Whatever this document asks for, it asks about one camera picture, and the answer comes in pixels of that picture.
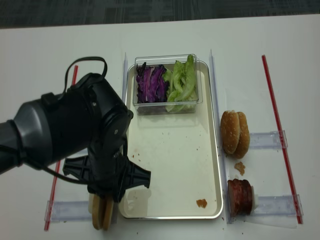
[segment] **white tabletop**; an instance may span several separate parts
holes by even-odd
[[[53,177],[22,166],[0,176],[1,239],[318,239],[319,26],[320,15],[301,15],[0,30],[0,122],[13,118],[25,101],[60,93],[67,67],[80,57],[105,58],[107,80],[120,95],[125,53],[130,66],[135,57],[188,53],[208,62],[212,49],[221,81],[250,68],[263,75],[265,54],[304,212],[304,224],[296,229],[227,225],[223,211],[215,220],[120,217],[108,232],[94,230],[90,222],[52,223],[44,232]],[[100,72],[101,67],[81,63],[78,76]]]

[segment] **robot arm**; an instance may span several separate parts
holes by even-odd
[[[67,89],[69,69],[81,61],[102,61],[103,73],[89,73]],[[128,188],[148,188],[151,173],[127,157],[126,132],[133,113],[106,81],[106,73],[103,58],[80,58],[69,66],[62,94],[47,93],[26,102],[13,120],[0,123],[0,174],[27,164],[86,184],[90,193],[100,197],[112,195],[115,202]],[[63,167],[65,175],[79,180],[47,167],[85,148],[88,156],[67,158]]]

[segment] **clear plastic container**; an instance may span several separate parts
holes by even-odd
[[[138,103],[138,83],[137,79],[137,67],[146,63],[147,67],[157,67],[164,65],[164,67],[172,71],[176,61],[185,63],[189,54],[184,55],[171,55],[171,56],[154,56],[154,57],[137,57],[135,59],[135,72],[134,72],[134,89],[133,89],[133,105],[136,112],[139,115],[151,115],[151,114],[177,114],[177,113],[194,113],[196,111],[197,104],[202,102],[202,90],[201,90],[201,74],[199,60],[196,55],[193,55],[194,59],[194,71],[196,77],[195,93],[196,100],[193,101],[176,101],[176,102],[147,102]]]

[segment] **gray carpet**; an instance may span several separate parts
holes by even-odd
[[[320,0],[0,0],[0,28],[320,13]]]

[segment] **red stick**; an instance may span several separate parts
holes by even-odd
[[[270,92],[273,112],[274,112],[274,116],[275,116],[276,126],[278,128],[278,131],[280,133],[282,133],[283,130],[282,130],[281,122],[280,122],[280,117],[279,117],[279,112],[278,112],[278,108],[277,108],[274,89],[272,87],[271,78],[270,78],[270,74],[269,74],[269,68],[268,68],[267,59],[266,59],[265,55],[262,55],[262,62],[263,62],[266,82],[267,82],[268,87],[269,87],[269,92]],[[295,212],[296,212],[296,218],[298,220],[298,224],[302,224],[303,223],[302,214],[301,214],[302,211],[300,210],[300,205],[298,204],[298,200],[296,198],[297,191],[296,191],[296,187],[295,187],[294,177],[292,175],[292,171],[291,171],[291,167],[290,167],[288,151],[287,151],[286,148],[284,148],[285,143],[284,143],[284,137],[282,135],[280,135],[280,141],[281,141],[281,144],[282,144],[282,152],[283,152],[286,172],[287,172],[288,178],[289,178],[291,194],[292,194],[292,197],[293,197],[293,202],[294,202],[294,207],[295,207]]]
[[[73,70],[72,85],[75,85],[75,84],[76,84],[77,73],[78,73],[78,65],[75,65],[75,66],[74,66],[74,70]],[[56,173],[59,173],[59,170],[60,170],[60,162],[61,162],[61,160],[59,160],[59,161],[55,164],[55,172],[56,172]],[[51,213],[52,213],[52,204],[53,204],[53,202],[54,202],[54,200],[55,200],[56,184],[57,184],[57,177],[54,176],[54,177],[53,177],[53,182],[52,182],[52,187],[51,187],[51,194],[50,194],[50,204],[49,204],[48,221],[45,221],[45,224],[44,224],[44,231],[45,231],[45,232],[49,231],[50,219],[51,219]]]

